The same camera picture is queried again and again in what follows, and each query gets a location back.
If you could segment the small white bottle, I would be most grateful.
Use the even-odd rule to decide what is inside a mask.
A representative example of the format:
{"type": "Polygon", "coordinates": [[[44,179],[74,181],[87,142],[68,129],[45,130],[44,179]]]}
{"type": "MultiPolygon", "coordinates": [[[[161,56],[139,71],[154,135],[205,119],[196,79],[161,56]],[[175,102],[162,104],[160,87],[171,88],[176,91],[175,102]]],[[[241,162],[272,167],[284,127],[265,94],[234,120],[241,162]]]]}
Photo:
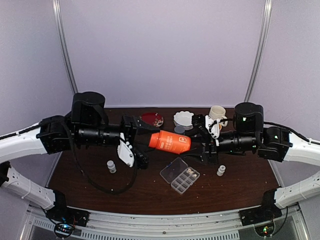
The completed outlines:
{"type": "Polygon", "coordinates": [[[114,174],[117,171],[116,165],[112,160],[107,161],[106,165],[110,173],[114,174]]]}
{"type": "Polygon", "coordinates": [[[226,167],[224,165],[220,165],[216,174],[219,176],[219,177],[222,177],[224,175],[226,171],[226,167]]]}

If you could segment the orange pill bottle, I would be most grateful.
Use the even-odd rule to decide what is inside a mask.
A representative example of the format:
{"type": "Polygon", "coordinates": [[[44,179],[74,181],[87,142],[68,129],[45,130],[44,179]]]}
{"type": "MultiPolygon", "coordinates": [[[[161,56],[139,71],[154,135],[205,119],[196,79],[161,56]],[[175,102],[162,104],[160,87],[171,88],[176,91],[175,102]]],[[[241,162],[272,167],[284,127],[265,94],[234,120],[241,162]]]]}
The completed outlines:
{"type": "Polygon", "coordinates": [[[190,137],[164,130],[153,133],[148,144],[150,148],[177,155],[189,151],[191,145],[190,137]]]}

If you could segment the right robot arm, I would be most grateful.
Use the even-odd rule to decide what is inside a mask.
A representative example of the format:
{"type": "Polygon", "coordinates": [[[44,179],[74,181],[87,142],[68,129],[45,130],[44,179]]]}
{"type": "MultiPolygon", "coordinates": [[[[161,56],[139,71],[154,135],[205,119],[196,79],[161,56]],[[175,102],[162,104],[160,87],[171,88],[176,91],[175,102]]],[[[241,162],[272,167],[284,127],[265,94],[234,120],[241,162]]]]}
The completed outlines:
{"type": "Polygon", "coordinates": [[[307,138],[290,127],[264,121],[264,109],[252,102],[235,106],[231,119],[233,131],[221,132],[219,124],[225,119],[213,120],[208,115],[192,116],[192,126],[198,135],[194,140],[203,145],[182,153],[199,163],[218,163],[218,154],[244,154],[251,151],[258,157],[276,162],[300,162],[313,166],[320,164],[320,143],[307,138]]]}

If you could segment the clear plastic pill organizer box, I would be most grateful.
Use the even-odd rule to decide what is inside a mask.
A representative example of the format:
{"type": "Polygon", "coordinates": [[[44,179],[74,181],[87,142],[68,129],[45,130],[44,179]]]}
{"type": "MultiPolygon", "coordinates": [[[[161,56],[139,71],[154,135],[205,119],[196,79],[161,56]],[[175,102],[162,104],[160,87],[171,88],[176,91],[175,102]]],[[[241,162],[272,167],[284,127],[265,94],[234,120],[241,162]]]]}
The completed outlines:
{"type": "Polygon", "coordinates": [[[160,171],[160,176],[180,195],[184,194],[200,177],[200,173],[177,157],[160,171]]]}

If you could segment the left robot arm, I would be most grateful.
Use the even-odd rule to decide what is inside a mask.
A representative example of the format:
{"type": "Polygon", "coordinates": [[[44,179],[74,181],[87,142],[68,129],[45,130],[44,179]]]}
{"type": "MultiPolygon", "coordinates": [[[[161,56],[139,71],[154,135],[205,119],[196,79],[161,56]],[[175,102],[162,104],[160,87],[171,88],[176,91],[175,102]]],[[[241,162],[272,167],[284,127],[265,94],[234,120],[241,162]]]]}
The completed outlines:
{"type": "Polygon", "coordinates": [[[98,92],[73,96],[71,111],[44,118],[38,123],[0,137],[0,186],[10,189],[44,210],[52,211],[61,222],[72,218],[63,193],[42,187],[22,176],[10,160],[31,155],[55,154],[81,146],[115,146],[118,158],[127,166],[136,166],[135,137],[158,133],[160,129],[135,116],[123,116],[120,124],[111,124],[104,110],[106,98],[98,92]]]}

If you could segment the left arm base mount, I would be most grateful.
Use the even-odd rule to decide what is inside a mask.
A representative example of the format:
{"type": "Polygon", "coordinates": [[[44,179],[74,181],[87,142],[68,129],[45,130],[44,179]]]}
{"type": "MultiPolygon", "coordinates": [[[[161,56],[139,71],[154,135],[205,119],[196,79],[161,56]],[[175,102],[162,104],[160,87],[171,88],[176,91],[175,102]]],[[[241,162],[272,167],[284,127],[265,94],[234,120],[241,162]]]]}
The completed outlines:
{"type": "Polygon", "coordinates": [[[46,216],[54,221],[67,223],[70,225],[86,227],[90,213],[71,207],[53,207],[45,211],[46,216]]]}

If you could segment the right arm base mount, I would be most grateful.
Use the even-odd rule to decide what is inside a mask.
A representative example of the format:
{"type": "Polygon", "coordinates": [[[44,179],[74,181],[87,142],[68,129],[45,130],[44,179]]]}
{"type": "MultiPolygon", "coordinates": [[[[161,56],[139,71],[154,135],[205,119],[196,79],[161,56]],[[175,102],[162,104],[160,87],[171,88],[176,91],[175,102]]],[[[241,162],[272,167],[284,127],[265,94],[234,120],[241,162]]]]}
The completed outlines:
{"type": "Polygon", "coordinates": [[[240,210],[239,215],[242,226],[249,226],[279,218],[282,211],[276,206],[258,206],[240,210]]]}

